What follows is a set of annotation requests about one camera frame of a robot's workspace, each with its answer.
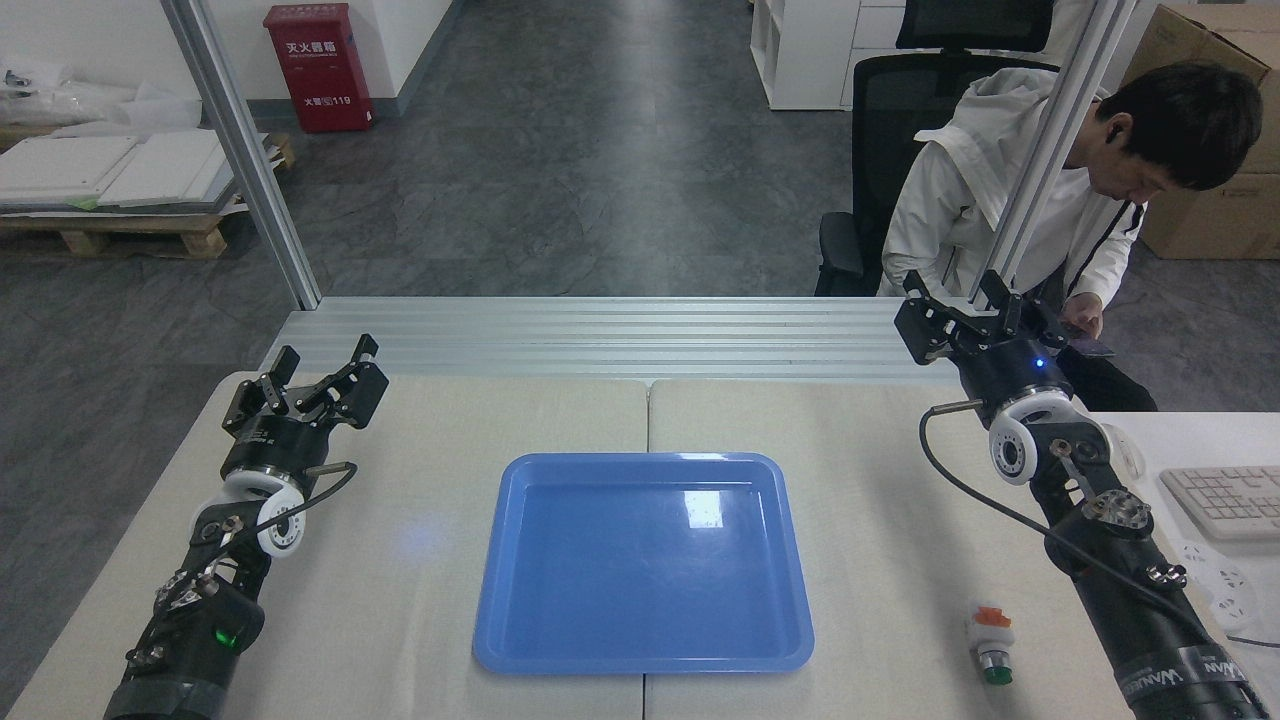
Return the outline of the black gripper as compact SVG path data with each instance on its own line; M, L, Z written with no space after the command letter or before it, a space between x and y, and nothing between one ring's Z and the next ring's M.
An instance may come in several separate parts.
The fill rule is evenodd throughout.
M989 337L1005 342L979 348L977 318L934 299L916 270L906 274L902 287L908 297L893 324L911 359L924 366L957 356L961 386L970 400L980 402L975 413L982 423L991 423L1001 409L1027 395L1069 393L1069 382L1050 352L1066 348L1070 337L1059 314L1039 297L1012 292L995 269L987 269L979 288L997 311Z
M221 428L233 446L221 465L221 478L242 470L266 469L300 480L319 465L319 425L342 423L355 429L372 420L389 379L374 361L379 350L371 334L361 334L351 360L320 382L300 389L294 410L310 421L284 416L291 411L287 383L300 364L300 355L285 345L270 369L256 379L241 382Z

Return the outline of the person's hand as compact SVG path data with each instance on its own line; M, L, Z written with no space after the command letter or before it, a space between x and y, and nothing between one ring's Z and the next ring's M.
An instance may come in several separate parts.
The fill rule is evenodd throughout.
M1093 340L1098 340L1103 329L1105 305L1093 292L1075 293L1069 297L1059 314L1059 320Z

